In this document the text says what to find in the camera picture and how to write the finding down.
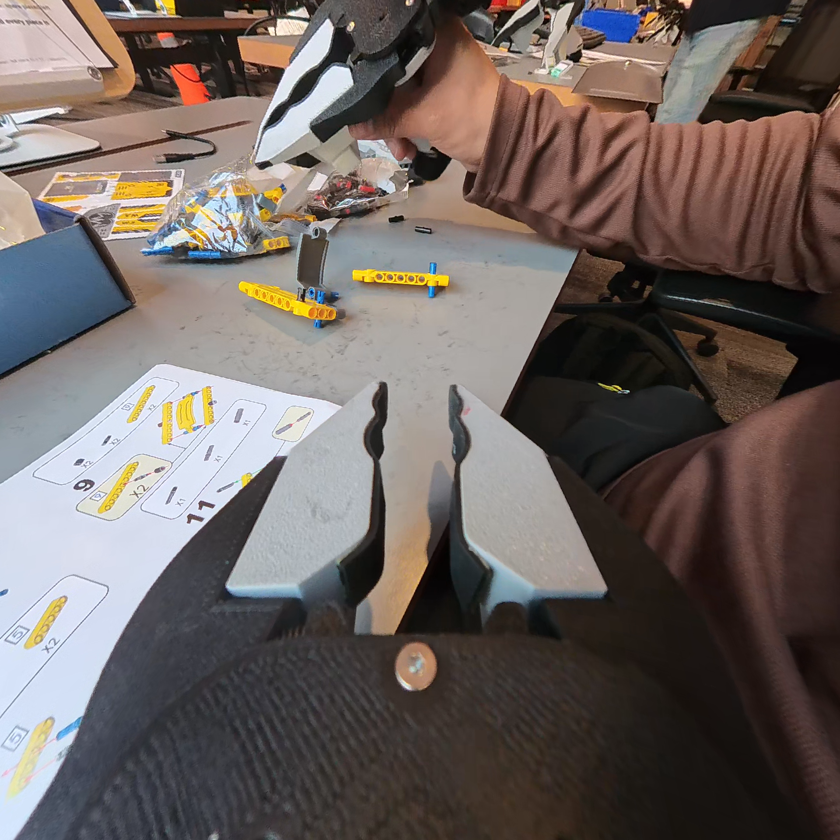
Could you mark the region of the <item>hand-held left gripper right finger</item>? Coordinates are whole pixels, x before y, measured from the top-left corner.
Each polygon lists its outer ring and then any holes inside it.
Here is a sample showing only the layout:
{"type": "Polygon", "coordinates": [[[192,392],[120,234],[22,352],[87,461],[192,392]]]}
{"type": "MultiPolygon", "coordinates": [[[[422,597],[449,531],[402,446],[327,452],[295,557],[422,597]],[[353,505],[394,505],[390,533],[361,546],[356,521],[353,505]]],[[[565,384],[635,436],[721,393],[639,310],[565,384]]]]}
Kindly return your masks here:
{"type": "Polygon", "coordinates": [[[463,611],[598,600],[607,586],[546,454],[462,385],[448,421],[450,573],[463,611]]]}

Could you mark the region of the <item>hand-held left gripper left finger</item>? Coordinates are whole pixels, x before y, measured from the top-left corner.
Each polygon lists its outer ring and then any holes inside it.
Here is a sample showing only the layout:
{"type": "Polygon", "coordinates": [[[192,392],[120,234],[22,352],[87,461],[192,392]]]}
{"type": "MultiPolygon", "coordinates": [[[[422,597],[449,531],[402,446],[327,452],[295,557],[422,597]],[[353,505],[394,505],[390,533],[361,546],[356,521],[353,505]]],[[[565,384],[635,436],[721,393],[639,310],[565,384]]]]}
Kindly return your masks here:
{"type": "Polygon", "coordinates": [[[228,577],[226,608],[278,600],[355,608],[375,587],[387,403],[387,384],[374,381],[297,442],[228,577]]]}

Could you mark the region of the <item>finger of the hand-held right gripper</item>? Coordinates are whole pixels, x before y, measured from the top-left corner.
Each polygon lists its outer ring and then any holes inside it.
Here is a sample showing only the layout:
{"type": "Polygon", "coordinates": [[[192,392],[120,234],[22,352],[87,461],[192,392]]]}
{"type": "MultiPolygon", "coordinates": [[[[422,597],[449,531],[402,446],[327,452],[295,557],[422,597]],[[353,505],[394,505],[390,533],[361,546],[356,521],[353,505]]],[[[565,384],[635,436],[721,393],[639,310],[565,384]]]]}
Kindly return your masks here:
{"type": "Polygon", "coordinates": [[[257,137],[257,165],[266,168],[281,162],[291,163],[309,154],[320,163],[330,164],[336,172],[352,172],[358,165],[358,144],[347,128],[339,129],[327,140],[320,140],[313,124],[353,85],[348,66],[329,66],[322,72],[313,88],[297,103],[291,96],[279,100],[285,91],[289,95],[302,89],[303,79],[295,87],[282,81],[269,110],[260,125],[257,137]]]}
{"type": "MultiPolygon", "coordinates": [[[[275,97],[282,81],[285,81],[290,84],[291,88],[294,88],[298,79],[302,78],[303,82],[301,90],[293,92],[290,95],[283,91],[279,96],[279,100],[281,102],[283,102],[288,96],[291,96],[290,103],[297,103],[310,92],[322,72],[334,62],[333,40],[335,37],[335,24],[330,18],[331,12],[332,4],[322,3],[318,7],[318,10],[312,14],[310,23],[302,37],[299,39],[297,47],[291,55],[290,64],[284,70],[273,98],[275,97]]],[[[254,147],[254,164],[258,167],[257,138],[254,147]]]]}

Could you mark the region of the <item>bag of black red pins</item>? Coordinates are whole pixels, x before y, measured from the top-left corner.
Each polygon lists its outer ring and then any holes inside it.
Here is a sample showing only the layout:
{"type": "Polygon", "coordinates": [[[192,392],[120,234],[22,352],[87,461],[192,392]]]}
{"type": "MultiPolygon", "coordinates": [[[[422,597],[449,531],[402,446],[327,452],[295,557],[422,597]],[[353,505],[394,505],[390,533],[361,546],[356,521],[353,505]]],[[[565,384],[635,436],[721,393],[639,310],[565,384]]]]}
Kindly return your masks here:
{"type": "Polygon", "coordinates": [[[404,166],[382,157],[367,157],[349,174],[316,174],[301,209],[320,220],[364,215],[405,200],[410,182],[410,172],[404,166]]]}

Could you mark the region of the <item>yellow panel brick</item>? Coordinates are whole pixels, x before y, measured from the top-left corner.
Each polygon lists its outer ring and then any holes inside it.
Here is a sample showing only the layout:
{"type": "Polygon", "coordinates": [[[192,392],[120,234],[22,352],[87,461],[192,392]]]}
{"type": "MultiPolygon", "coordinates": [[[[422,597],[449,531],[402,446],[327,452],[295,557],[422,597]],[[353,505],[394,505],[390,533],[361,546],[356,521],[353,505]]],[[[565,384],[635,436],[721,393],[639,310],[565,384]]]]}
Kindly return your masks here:
{"type": "MultiPolygon", "coordinates": [[[[427,289],[427,273],[428,268],[419,270],[354,269],[352,271],[352,280],[365,284],[390,285],[397,287],[423,287],[427,289]]],[[[439,273],[438,268],[436,280],[436,290],[447,288],[449,286],[449,275],[439,273]]]]}

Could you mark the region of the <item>yellow grey brick assembly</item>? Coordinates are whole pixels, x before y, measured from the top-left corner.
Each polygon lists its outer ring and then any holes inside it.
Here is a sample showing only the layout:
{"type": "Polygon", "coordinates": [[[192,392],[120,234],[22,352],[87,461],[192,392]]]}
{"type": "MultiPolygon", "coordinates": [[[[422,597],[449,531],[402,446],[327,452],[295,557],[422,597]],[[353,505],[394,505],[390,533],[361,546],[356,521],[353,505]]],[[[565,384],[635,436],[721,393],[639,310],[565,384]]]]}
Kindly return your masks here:
{"type": "Polygon", "coordinates": [[[241,281],[238,290],[248,298],[306,319],[316,329],[329,322],[344,319],[343,310],[335,307],[339,294],[323,283],[329,241],[321,226],[310,227],[301,234],[297,245],[297,288],[283,290],[266,284],[241,281]]]}

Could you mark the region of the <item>person's right forearm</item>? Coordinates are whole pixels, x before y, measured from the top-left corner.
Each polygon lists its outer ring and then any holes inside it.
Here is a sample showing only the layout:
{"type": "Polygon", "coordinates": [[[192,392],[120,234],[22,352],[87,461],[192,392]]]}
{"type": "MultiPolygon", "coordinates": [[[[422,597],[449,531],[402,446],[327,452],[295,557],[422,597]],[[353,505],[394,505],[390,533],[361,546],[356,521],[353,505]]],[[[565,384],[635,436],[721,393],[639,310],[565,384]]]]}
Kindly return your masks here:
{"type": "Polygon", "coordinates": [[[467,202],[610,259],[838,291],[838,108],[660,125],[503,77],[493,114],[467,202]]]}

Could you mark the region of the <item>grey desk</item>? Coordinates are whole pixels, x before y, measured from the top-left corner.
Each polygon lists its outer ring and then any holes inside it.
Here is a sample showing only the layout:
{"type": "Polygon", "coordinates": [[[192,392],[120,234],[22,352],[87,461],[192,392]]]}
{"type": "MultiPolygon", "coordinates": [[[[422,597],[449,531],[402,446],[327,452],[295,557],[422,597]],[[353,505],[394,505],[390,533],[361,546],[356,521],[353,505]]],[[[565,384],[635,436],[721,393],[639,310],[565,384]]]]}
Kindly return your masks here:
{"type": "Polygon", "coordinates": [[[2,479],[88,422],[156,364],[346,403],[388,384],[382,460],[385,567],[356,630],[393,634],[444,534],[453,473],[448,388],[464,385],[502,413],[576,253],[465,202],[453,161],[395,208],[345,219],[330,235],[325,278],[345,319],[314,329],[238,291],[248,278],[291,287],[292,254],[197,263],[108,244],[133,309],[2,379],[2,479]],[[402,214],[405,222],[389,224],[402,214]],[[432,235],[416,233],[429,226],[432,235]],[[355,269],[426,270],[447,288],[352,280],[355,269]]]}

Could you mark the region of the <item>person's right hand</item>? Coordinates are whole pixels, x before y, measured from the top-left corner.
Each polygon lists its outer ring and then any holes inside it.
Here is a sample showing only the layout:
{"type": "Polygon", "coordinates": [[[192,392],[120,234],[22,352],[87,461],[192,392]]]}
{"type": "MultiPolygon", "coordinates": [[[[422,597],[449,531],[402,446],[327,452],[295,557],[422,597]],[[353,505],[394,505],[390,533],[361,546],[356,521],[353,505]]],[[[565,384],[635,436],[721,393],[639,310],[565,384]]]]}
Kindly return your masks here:
{"type": "Polygon", "coordinates": [[[399,161],[416,140],[477,173],[487,144],[500,74],[461,20],[442,16],[436,43],[415,76],[396,88],[386,110],[350,126],[356,140],[383,140],[399,161]]]}

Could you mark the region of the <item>orange plastic object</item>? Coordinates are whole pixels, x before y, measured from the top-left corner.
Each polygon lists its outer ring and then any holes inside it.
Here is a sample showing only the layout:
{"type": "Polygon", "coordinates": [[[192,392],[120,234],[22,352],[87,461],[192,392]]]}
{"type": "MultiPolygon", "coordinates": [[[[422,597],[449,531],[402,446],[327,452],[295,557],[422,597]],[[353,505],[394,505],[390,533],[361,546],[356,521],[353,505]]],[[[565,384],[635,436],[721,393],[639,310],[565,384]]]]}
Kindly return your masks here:
{"type": "Polygon", "coordinates": [[[210,102],[213,99],[201,79],[199,70],[193,64],[172,64],[170,71],[184,106],[196,106],[210,102]]]}

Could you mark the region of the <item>bag of yellow bricks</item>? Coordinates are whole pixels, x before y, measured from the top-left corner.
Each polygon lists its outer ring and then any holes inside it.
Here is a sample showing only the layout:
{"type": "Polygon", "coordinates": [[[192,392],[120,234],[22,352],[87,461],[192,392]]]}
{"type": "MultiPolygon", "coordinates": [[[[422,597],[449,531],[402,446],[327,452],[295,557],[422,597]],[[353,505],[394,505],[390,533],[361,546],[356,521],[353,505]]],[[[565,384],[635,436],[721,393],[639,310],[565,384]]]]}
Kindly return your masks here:
{"type": "Polygon", "coordinates": [[[190,260],[231,260],[285,252],[304,234],[326,238],[333,221],[281,208],[286,189],[221,171],[182,189],[167,205],[141,254],[190,260]]]}

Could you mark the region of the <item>unused black grey gripper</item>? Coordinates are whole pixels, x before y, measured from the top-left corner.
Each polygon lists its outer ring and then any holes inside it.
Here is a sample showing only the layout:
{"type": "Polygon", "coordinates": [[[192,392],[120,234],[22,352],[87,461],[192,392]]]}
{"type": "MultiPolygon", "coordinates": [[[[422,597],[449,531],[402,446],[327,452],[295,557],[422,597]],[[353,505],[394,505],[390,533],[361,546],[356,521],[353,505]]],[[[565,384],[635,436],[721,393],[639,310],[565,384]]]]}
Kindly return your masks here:
{"type": "Polygon", "coordinates": [[[514,53],[525,55],[531,39],[542,25],[546,14],[550,16],[549,36],[542,49],[539,73],[549,74],[564,62],[582,58],[583,42],[574,29],[574,20],[581,14],[583,1],[528,1],[500,28],[491,41],[494,48],[509,45],[514,53]]]}

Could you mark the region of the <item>black backpack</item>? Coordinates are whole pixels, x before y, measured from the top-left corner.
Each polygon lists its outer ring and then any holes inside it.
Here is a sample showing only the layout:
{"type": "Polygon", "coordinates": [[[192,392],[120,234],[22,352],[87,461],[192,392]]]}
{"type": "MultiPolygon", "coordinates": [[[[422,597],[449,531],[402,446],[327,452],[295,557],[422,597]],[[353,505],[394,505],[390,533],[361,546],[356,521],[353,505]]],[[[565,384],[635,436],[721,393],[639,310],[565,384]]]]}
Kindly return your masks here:
{"type": "Polygon", "coordinates": [[[726,427],[665,341],[610,314],[562,322],[539,345],[507,420],[602,491],[649,457],[726,427]]]}

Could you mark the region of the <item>wooden display board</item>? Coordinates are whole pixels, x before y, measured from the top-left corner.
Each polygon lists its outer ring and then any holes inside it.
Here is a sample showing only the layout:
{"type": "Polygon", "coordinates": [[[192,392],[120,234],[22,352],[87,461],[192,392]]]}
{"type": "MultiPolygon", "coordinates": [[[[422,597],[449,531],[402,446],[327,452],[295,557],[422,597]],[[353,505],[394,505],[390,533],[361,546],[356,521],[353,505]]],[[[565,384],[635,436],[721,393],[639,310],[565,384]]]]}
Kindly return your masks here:
{"type": "Polygon", "coordinates": [[[132,90],[134,68],[131,58],[99,5],[93,1],[68,3],[116,66],[104,70],[90,66],[1,75],[2,113],[123,98],[132,90]]]}

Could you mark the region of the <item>yellow grey sticker sheet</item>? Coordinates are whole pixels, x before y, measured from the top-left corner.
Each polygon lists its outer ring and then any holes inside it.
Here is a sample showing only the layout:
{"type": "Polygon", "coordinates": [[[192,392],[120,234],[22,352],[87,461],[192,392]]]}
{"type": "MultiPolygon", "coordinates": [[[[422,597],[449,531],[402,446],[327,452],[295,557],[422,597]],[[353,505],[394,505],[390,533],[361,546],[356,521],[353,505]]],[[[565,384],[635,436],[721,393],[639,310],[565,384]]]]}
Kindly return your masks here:
{"type": "Polygon", "coordinates": [[[183,168],[55,173],[38,199],[84,216],[104,241],[147,238],[183,187],[183,168]]]}

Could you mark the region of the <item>instruction booklet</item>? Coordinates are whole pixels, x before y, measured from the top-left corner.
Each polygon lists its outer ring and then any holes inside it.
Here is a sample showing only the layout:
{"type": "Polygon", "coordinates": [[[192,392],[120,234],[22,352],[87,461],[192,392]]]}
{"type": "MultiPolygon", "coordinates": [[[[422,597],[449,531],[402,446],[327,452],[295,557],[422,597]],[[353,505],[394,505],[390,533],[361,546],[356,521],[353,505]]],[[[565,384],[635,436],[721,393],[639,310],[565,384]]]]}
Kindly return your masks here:
{"type": "Polygon", "coordinates": [[[166,565],[337,410],[159,364],[2,483],[2,838],[16,836],[53,781],[166,565]]]}

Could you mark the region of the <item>blue plastic bin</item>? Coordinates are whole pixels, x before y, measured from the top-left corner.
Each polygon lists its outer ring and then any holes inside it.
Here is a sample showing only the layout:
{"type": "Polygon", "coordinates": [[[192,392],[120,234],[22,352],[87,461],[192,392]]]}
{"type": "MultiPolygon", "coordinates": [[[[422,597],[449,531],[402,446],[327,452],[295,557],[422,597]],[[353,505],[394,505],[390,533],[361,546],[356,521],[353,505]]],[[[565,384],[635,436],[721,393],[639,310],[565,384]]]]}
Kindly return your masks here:
{"type": "Polygon", "coordinates": [[[628,44],[636,35],[641,17],[620,9],[591,8],[581,14],[584,27],[604,34],[606,41],[628,44]]]}

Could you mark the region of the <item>printed instruction sheet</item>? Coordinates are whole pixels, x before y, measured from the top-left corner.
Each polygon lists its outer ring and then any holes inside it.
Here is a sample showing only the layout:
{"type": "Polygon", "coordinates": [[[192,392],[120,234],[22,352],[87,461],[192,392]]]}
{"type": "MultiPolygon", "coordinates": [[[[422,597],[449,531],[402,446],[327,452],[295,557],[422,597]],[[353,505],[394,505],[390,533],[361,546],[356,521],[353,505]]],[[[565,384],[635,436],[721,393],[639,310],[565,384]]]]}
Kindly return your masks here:
{"type": "Polygon", "coordinates": [[[1,2],[1,75],[116,67],[64,1],[1,2]]]}

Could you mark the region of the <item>silver stand base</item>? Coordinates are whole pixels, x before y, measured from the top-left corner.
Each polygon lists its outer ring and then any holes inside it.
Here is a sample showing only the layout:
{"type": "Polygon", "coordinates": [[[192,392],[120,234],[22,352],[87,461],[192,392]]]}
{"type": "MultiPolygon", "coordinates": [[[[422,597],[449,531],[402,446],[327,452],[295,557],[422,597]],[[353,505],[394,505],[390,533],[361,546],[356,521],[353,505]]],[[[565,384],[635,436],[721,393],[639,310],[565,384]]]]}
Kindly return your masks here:
{"type": "Polygon", "coordinates": [[[34,123],[18,123],[1,116],[1,170],[98,151],[101,144],[78,134],[34,123]]]}

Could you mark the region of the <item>black office chair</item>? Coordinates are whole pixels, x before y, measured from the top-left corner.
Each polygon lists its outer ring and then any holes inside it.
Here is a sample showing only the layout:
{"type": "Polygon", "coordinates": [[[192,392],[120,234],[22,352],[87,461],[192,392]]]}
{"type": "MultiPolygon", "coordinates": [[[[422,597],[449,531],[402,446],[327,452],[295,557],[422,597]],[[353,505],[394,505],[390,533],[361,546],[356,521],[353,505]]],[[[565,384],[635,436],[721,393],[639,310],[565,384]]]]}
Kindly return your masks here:
{"type": "Polygon", "coordinates": [[[796,358],[778,397],[838,381],[839,296],[786,289],[772,283],[711,276],[696,271],[656,269],[629,261],[609,281],[597,303],[561,303],[554,312],[600,312],[635,322],[652,332],[687,366],[690,382],[714,404],[718,397],[683,347],[676,331],[700,336],[706,358],[719,350],[717,332],[699,317],[783,343],[796,358]]]}
{"type": "Polygon", "coordinates": [[[732,123],[787,112],[819,114],[833,100],[838,86],[839,2],[808,2],[755,88],[713,94],[698,121],[732,123]]]}

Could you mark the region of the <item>heap of clear part bags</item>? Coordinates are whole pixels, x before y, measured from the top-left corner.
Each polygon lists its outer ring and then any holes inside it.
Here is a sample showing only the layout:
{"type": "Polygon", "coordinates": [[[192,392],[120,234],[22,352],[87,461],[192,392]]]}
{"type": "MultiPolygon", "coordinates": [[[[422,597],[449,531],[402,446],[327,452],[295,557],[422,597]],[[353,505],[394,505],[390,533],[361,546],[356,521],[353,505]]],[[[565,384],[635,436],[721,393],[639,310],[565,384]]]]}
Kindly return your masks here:
{"type": "Polygon", "coordinates": [[[45,234],[26,190],[4,173],[1,181],[1,244],[5,249],[45,234]]]}

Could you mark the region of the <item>blue robot kit box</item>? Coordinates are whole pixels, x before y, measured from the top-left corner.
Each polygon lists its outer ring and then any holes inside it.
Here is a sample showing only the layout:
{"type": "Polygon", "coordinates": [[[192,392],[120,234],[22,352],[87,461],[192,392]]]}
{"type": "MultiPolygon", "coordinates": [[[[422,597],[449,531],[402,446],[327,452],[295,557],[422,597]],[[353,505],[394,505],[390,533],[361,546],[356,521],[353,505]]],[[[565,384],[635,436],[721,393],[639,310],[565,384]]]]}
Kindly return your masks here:
{"type": "Polygon", "coordinates": [[[1,374],[133,308],[134,295],[84,217],[2,250],[1,374]]]}

